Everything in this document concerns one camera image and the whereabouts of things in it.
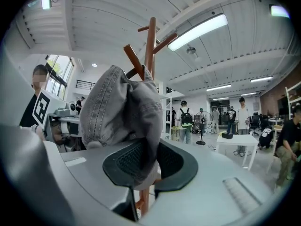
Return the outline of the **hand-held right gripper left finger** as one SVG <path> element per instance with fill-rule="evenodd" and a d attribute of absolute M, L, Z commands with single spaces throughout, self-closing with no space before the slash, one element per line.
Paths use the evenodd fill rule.
<path fill-rule="evenodd" d="M 134 181 L 115 162 L 144 144 L 133 140 L 114 146 L 59 153 L 43 142 L 51 172 L 71 210 L 71 226 L 135 226 Z"/>

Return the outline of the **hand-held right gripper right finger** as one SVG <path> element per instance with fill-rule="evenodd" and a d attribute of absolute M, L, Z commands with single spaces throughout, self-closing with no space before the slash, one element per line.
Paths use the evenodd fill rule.
<path fill-rule="evenodd" d="M 198 162 L 196 176 L 181 190 L 160 193 L 143 226 L 259 226 L 281 196 L 225 155 L 172 142 Z"/>

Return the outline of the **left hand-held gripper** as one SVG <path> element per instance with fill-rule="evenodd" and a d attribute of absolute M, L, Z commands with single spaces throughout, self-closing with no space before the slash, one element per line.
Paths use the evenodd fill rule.
<path fill-rule="evenodd" d="M 42 129 L 45 129 L 47 116 L 49 114 L 49 108 L 51 104 L 51 95 L 44 89 L 42 89 L 37 97 L 32 116 L 41 126 Z"/>

